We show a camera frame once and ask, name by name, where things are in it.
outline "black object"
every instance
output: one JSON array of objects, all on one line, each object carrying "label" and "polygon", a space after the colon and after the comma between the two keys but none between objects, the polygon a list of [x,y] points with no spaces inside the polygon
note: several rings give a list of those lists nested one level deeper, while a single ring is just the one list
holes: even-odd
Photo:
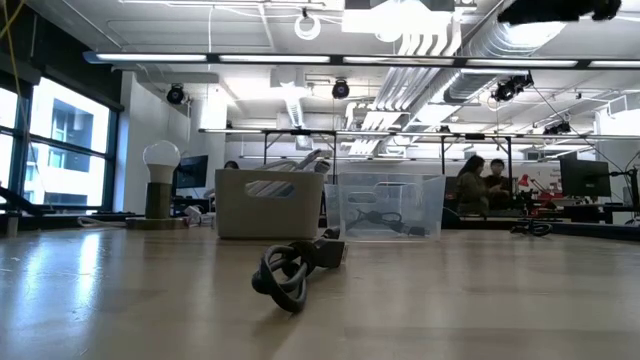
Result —
[{"label": "black object", "polygon": [[207,163],[209,156],[193,156],[180,160],[180,165],[174,171],[176,189],[206,187]]},{"label": "black object", "polygon": [[562,121],[558,125],[553,125],[549,127],[545,127],[542,135],[560,135],[560,134],[568,134],[570,133],[571,125],[568,121]]},{"label": "black object", "polygon": [[498,22],[511,25],[579,21],[581,16],[593,13],[595,21],[613,19],[621,0],[516,0],[498,15]]},{"label": "black object", "polygon": [[[344,253],[344,241],[338,239],[339,229],[327,229],[322,237],[314,242],[296,241],[288,246],[275,245],[267,249],[258,271],[251,278],[253,289],[264,295],[270,295],[283,310],[299,313],[307,300],[306,277],[319,266],[329,269],[340,267]],[[273,274],[282,269],[287,276],[278,282]],[[296,292],[295,297],[289,294]]]},{"label": "black object", "polygon": [[535,223],[533,219],[529,219],[526,225],[516,225],[511,228],[512,234],[531,234],[533,236],[545,236],[553,230],[551,224]]},{"label": "black object", "polygon": [[533,86],[533,77],[531,72],[527,75],[512,76],[506,82],[499,82],[498,88],[491,94],[496,102],[505,102],[513,99],[516,95],[524,91],[524,89]]},{"label": "black object", "polygon": [[402,222],[402,214],[395,212],[381,213],[378,211],[370,211],[364,212],[360,209],[358,210],[358,218],[354,221],[348,223],[345,226],[345,229],[349,231],[349,229],[358,225],[363,221],[368,221],[372,224],[380,224],[385,225],[389,229],[399,233],[399,234],[407,234],[407,235],[416,235],[416,236],[425,236],[426,229],[420,226],[408,226]]},{"label": "black object", "polygon": [[184,92],[184,85],[172,84],[171,90],[167,93],[167,101],[173,105],[182,105],[187,102],[187,95]]},{"label": "black object", "polygon": [[560,176],[564,196],[611,197],[607,162],[560,159]]},{"label": "black object", "polygon": [[31,202],[29,202],[22,196],[18,195],[17,193],[9,189],[3,188],[2,186],[0,186],[0,197],[3,197],[5,200],[7,200],[9,205],[11,205],[16,210],[25,211],[27,214],[32,216],[44,215],[44,212],[38,209]]},{"label": "black object", "polygon": [[336,84],[333,85],[333,91],[331,91],[331,95],[333,95],[334,99],[342,100],[349,96],[349,85],[347,85],[347,80],[338,79],[336,80]]}]

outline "power cord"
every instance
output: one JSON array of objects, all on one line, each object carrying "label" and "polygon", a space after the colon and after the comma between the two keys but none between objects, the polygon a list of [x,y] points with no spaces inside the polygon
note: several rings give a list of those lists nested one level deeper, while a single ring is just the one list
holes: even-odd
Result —
[{"label": "power cord", "polygon": [[427,234],[427,230],[420,226],[408,226],[402,222],[402,215],[396,212],[386,212],[381,213],[378,211],[369,211],[364,212],[360,209],[356,209],[358,211],[358,217],[348,223],[345,226],[345,230],[349,231],[354,226],[358,225],[363,221],[368,221],[372,224],[376,225],[384,225],[389,229],[399,233],[399,234],[407,234],[407,235],[415,235],[415,236],[425,236]]},{"label": "power cord", "polygon": [[526,225],[516,225],[509,232],[512,234],[531,234],[533,236],[545,236],[553,231],[551,224],[539,224],[529,219]]},{"label": "power cord", "polygon": [[[271,296],[283,310],[294,314],[301,312],[307,301],[307,276],[316,267],[340,267],[344,241],[331,241],[339,237],[339,229],[327,229],[314,242],[296,241],[288,246],[271,246],[262,255],[258,271],[251,278],[251,286],[256,292]],[[278,282],[274,275],[277,270],[282,270],[287,279]]]}]

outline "transparent storage container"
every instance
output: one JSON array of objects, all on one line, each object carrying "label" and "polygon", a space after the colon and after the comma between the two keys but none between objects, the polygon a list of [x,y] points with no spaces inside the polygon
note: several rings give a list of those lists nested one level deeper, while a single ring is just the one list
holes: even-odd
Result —
[{"label": "transparent storage container", "polygon": [[[440,237],[442,175],[343,173],[340,233],[352,241],[420,241]],[[329,217],[327,198],[327,217]]]}]

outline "ceiling light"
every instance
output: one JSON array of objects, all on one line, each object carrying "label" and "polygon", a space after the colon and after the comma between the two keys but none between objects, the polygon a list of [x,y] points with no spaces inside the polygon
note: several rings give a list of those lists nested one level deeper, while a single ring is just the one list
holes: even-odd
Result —
[{"label": "ceiling light", "polygon": [[291,64],[327,64],[328,56],[305,55],[220,55],[223,63],[291,63]]},{"label": "ceiling light", "polygon": [[408,66],[451,66],[453,59],[447,58],[419,58],[396,56],[345,56],[345,64],[381,64],[381,65],[408,65]]},{"label": "ceiling light", "polygon": [[336,135],[388,136],[388,131],[336,131]]},{"label": "ceiling light", "polygon": [[120,0],[123,4],[159,4],[168,6],[229,6],[229,7],[306,7],[308,9],[323,9],[322,2],[289,2],[289,1],[217,1],[217,0]]},{"label": "ceiling light", "polygon": [[590,68],[640,68],[640,60],[596,60],[589,64]]},{"label": "ceiling light", "polygon": [[218,134],[262,134],[262,130],[257,129],[200,129],[199,131]]},{"label": "ceiling light", "polygon": [[95,54],[95,57],[98,60],[105,61],[105,62],[131,62],[131,61],[135,61],[135,62],[206,62],[207,61],[207,56],[204,54],[114,53],[114,54]]},{"label": "ceiling light", "polygon": [[537,67],[563,67],[570,68],[576,66],[577,60],[545,60],[545,59],[469,59],[469,66],[513,66],[517,68],[537,68]]},{"label": "ceiling light", "polygon": [[460,69],[463,75],[528,75],[528,70],[510,69]]}]

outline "security camera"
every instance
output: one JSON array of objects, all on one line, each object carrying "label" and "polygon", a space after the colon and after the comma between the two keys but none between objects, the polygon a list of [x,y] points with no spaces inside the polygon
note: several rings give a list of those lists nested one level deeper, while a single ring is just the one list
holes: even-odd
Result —
[{"label": "security camera", "polygon": [[337,79],[336,84],[333,85],[333,91],[331,91],[331,95],[333,95],[333,98],[337,100],[347,98],[349,96],[349,85],[347,85],[347,80]]},{"label": "security camera", "polygon": [[167,93],[167,101],[173,105],[182,105],[189,100],[189,96],[184,91],[183,84],[172,84]]}]

